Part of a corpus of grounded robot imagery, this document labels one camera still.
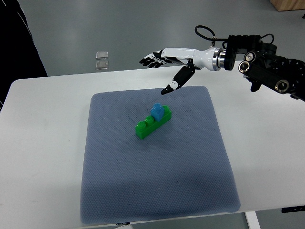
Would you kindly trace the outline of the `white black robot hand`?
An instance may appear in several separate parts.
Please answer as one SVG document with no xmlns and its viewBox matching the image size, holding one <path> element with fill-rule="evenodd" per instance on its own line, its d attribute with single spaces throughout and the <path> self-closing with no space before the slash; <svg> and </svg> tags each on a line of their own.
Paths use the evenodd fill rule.
<svg viewBox="0 0 305 229">
<path fill-rule="evenodd" d="M 216 47 L 210 47 L 204 51 L 188 48 L 165 48 L 148 54 L 139 63 L 149 68 L 158 68 L 167 63 L 183 66 L 171 83 L 162 89 L 161 94 L 164 95 L 184 86 L 196 70 L 203 68 L 210 71 L 220 70 L 224 67 L 224 57 L 225 50 Z"/>
</svg>

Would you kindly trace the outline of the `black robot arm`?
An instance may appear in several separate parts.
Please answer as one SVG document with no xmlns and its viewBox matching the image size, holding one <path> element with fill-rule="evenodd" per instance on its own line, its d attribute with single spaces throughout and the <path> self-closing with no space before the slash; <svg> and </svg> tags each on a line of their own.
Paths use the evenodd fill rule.
<svg viewBox="0 0 305 229">
<path fill-rule="evenodd" d="M 259 35 L 230 35 L 223 42 L 224 69 L 231 71 L 236 55 L 244 59 L 238 70 L 256 92 L 261 85 L 293 99 L 305 100 L 305 62 L 276 55 L 277 46 L 262 41 Z"/>
</svg>

